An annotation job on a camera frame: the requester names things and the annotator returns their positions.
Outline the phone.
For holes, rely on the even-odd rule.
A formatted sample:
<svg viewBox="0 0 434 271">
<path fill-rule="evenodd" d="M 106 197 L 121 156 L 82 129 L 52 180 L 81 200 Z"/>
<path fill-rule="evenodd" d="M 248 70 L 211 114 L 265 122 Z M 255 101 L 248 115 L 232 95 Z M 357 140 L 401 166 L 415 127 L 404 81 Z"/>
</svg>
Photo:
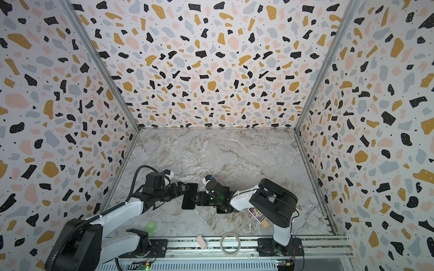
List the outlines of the phone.
<svg viewBox="0 0 434 271">
<path fill-rule="evenodd" d="M 196 203 L 194 199 L 198 192 L 198 184 L 189 183 L 187 185 L 188 185 L 188 189 L 184 194 L 182 210 L 194 210 L 196 207 Z"/>
</svg>

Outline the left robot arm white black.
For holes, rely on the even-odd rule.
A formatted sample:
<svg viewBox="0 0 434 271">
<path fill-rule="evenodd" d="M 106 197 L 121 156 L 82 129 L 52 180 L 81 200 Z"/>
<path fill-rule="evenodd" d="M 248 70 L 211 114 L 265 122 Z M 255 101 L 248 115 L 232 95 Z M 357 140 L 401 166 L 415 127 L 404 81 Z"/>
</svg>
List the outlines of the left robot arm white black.
<svg viewBox="0 0 434 271">
<path fill-rule="evenodd" d="M 108 234 L 149 209 L 157 209 L 157 203 L 164 204 L 189 191 L 189 186 L 181 181 L 166 186 L 159 183 L 170 179 L 164 172 L 155 173 L 122 203 L 88 219 L 68 221 L 46 260 L 45 269 L 94 271 L 123 254 L 147 252 L 149 241 L 145 231 L 130 229 L 114 239 L 108 238 Z"/>
</svg>

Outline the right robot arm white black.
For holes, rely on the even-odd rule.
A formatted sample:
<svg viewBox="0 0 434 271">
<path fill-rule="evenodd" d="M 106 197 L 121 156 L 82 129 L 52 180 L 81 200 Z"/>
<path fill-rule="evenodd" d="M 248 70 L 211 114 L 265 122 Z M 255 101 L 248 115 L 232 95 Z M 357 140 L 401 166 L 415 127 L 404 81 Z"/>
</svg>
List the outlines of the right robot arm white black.
<svg viewBox="0 0 434 271">
<path fill-rule="evenodd" d="M 298 198 L 295 194 L 267 178 L 261 179 L 258 185 L 250 189 L 238 191 L 221 185 L 210 175 L 203 179 L 203 183 L 205 191 L 198 192 L 192 198 L 195 205 L 214 207 L 220 214 L 255 208 L 274 227 L 273 248 L 261 245 L 258 252 L 270 256 L 288 256 L 293 252 L 290 248 L 292 222 L 300 215 L 296 209 Z"/>
</svg>

